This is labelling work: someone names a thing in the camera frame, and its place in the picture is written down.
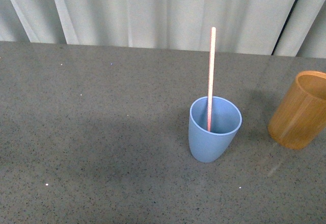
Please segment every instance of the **straw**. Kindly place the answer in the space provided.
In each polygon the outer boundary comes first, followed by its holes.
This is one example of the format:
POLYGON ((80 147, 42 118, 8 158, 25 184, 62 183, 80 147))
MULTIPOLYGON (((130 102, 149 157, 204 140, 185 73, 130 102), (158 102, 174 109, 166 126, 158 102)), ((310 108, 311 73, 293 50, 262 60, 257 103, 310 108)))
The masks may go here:
POLYGON ((212 99, 213 99, 213 77, 214 77, 214 58, 215 58, 215 39, 216 28, 212 27, 210 33, 210 51, 208 68, 208 96, 207 96, 207 131, 210 131, 212 118, 212 99))

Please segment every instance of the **granite surface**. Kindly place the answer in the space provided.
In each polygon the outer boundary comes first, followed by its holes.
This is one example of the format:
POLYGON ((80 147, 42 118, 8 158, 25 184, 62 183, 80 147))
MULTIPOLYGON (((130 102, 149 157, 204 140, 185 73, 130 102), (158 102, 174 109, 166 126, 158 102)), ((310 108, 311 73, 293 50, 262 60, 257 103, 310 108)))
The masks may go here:
POLYGON ((242 126, 213 163, 189 150, 207 52, 0 42, 0 223, 325 223, 326 131, 294 151, 266 126, 325 59, 217 53, 242 126))

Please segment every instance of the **plastic cup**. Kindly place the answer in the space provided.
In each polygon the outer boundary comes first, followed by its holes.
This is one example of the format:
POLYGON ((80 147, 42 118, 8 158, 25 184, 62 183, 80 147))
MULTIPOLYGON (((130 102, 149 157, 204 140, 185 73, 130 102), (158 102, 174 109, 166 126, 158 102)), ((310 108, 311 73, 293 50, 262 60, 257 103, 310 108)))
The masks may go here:
POLYGON ((326 73, 300 72, 271 118, 268 131, 280 145, 306 147, 326 127, 326 73))
POLYGON ((189 147, 194 158, 209 163, 219 158, 230 145, 242 123, 239 109, 230 101, 213 97, 211 131, 207 131, 207 96, 190 107, 189 147))

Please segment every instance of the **curtain fold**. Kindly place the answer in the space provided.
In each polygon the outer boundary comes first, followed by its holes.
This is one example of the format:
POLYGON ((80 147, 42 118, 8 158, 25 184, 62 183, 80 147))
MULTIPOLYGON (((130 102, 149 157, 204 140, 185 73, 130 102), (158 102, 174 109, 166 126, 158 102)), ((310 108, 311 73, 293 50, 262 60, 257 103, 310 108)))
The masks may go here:
MULTIPOLYGON (((1 0, 0 40, 208 51, 215 26, 218 51, 271 55, 294 1, 1 0)), ((298 0, 276 55, 325 57, 324 2, 298 0)))

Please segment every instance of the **bamboo cup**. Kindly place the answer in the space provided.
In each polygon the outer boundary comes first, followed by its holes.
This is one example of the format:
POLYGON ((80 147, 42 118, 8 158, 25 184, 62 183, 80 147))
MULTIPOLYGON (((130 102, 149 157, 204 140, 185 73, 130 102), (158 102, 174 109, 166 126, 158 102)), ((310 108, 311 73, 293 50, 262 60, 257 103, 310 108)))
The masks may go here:
POLYGON ((290 149, 306 147, 326 127, 326 73, 302 71, 268 125, 270 136, 290 149))

